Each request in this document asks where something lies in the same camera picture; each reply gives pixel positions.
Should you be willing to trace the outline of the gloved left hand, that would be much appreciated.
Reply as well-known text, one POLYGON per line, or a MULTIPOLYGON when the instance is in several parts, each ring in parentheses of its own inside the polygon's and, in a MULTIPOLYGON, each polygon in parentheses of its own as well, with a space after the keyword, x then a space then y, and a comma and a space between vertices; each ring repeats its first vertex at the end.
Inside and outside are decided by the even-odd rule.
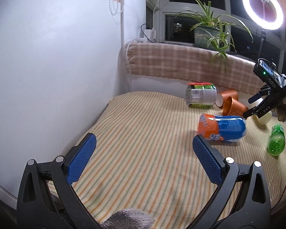
POLYGON ((139 209, 127 208, 112 214, 101 223, 101 228, 151 228, 153 223, 154 219, 149 214, 139 209))

